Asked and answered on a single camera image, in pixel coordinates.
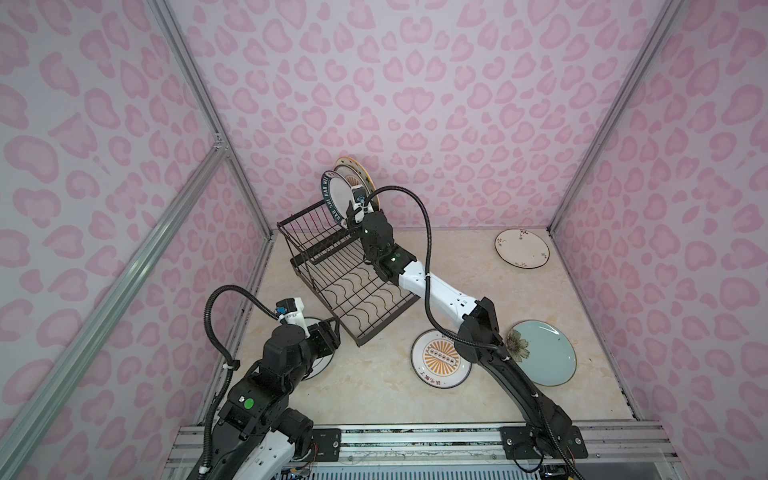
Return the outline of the white plate dark blue rim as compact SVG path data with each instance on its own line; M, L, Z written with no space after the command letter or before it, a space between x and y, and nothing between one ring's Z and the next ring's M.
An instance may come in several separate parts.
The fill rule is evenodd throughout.
M351 185L336 171L325 171L321 177L321 194L333 219L346 227L346 210L352 200Z

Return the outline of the cream star cartoon plate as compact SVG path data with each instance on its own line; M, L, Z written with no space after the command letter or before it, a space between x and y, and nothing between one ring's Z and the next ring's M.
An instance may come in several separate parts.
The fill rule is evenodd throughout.
M361 204L375 190L367 170L350 157L337 159L326 180L329 205L337 214L345 213L350 202Z

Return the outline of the white plate brown rim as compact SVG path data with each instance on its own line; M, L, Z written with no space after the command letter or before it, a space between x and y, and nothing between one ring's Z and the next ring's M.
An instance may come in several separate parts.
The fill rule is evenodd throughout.
M543 267L550 259L548 244L525 229L508 229L497 235L494 247L506 263L521 269Z

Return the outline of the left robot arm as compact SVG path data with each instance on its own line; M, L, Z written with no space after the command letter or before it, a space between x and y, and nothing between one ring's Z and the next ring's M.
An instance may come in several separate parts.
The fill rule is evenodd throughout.
M314 422L289 406L289 397L317 360L340 346L327 321L303 329L280 325L262 358L229 389L203 431L203 452L190 479L271 479L292 461L310 460Z

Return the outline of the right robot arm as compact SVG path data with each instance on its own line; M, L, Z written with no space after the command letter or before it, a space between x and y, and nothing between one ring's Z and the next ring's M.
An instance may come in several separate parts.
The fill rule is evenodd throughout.
M366 200L351 200L346 227L361 241L364 260L377 276L423 300L426 317L451 339L459 356L480 366L512 399L522 414L530 442L542 454L571 464L588 456L580 429L565 410L545 395L512 358L500 335L494 303L452 287L431 271L433 232L426 226L426 256L398 244L383 211Z

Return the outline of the light green flower plate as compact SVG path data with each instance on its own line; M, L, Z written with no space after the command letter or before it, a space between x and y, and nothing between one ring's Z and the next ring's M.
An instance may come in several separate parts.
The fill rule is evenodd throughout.
M535 384L556 387L569 382L577 369L575 349L564 333L540 320L524 320L504 337L512 359Z

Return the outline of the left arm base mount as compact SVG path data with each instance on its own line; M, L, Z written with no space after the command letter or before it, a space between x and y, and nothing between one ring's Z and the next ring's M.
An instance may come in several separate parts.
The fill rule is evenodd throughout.
M294 444L293 463L336 462L340 457L342 430L339 428L314 428L302 433Z

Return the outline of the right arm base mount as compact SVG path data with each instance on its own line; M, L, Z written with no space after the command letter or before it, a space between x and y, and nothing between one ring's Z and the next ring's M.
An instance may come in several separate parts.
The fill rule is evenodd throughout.
M545 431L535 431L523 425L500 427L499 433L507 460L562 459L552 437ZM556 440L562 452L569 458L582 460L589 457L586 440L577 426L572 425Z

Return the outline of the aluminium frame post left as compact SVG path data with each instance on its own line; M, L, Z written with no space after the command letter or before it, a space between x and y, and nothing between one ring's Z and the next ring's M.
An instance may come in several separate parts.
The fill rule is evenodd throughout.
M181 73L208 124L216 143L224 150L226 162L235 176L237 185L245 198L245 203L253 214L259 229L264 237L271 241L273 230L270 228L266 216L259 204L254 189L246 175L241 158L238 155L230 135L225 128L222 117L216 108L212 94L205 83L200 68L198 67L191 49L186 41L182 28L176 18L171 4L165 0L148 0L147 6L151 10L158 27L168 42L171 54L177 61Z

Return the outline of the aluminium frame post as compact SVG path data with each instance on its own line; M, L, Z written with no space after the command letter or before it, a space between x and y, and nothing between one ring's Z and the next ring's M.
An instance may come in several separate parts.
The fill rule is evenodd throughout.
M235 176L237 185L245 198L245 203L253 214L259 229L264 237L271 241L273 230L270 228L266 216L259 204L254 189L246 175L241 158L238 155L230 135L225 128L222 117L216 108L212 94L205 83L200 68L198 67L191 49L186 41L182 28L176 18L171 4L165 0L148 0L147 6L151 10L158 27L168 42L171 54L177 61L181 73L208 124L216 143L224 150L226 162Z
M683 0L668 0L663 3L659 15L650 28L624 80L620 84L616 97L601 121L594 139L586 150L583 160L576 169L575 175L565 191L562 202L547 228L551 236L554 236L557 230L564 224L565 217L575 203L576 197L586 182L590 171L599 160L610 136L619 124L622 115L628 108L643 78L674 31L675 25L686 4L687 1Z

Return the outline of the aluminium frame diagonal beam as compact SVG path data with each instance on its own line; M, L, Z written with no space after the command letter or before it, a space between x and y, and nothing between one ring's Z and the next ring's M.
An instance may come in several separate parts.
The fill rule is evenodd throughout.
M209 151L21 409L1 442L3 479L21 473L229 153Z

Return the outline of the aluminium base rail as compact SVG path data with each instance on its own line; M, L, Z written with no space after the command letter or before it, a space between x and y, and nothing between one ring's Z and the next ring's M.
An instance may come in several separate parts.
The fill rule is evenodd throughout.
M346 424L336 462L289 463L271 479L567 479L561 459L507 460L499 428L520 423ZM658 422L580 421L584 479L684 479Z

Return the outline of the aluminium frame post right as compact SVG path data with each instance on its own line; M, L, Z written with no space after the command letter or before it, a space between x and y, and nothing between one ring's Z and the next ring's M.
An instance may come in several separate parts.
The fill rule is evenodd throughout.
M557 230L564 224L565 217L575 203L576 197L586 182L590 171L599 160L610 136L619 124L622 115L628 108L643 78L674 31L675 25L686 4L687 1L683 0L668 0L663 3L659 15L650 28L624 80L620 84L616 97L601 121L594 139L586 150L583 160L576 169L575 175L565 191L562 202L547 228L551 236L554 236Z

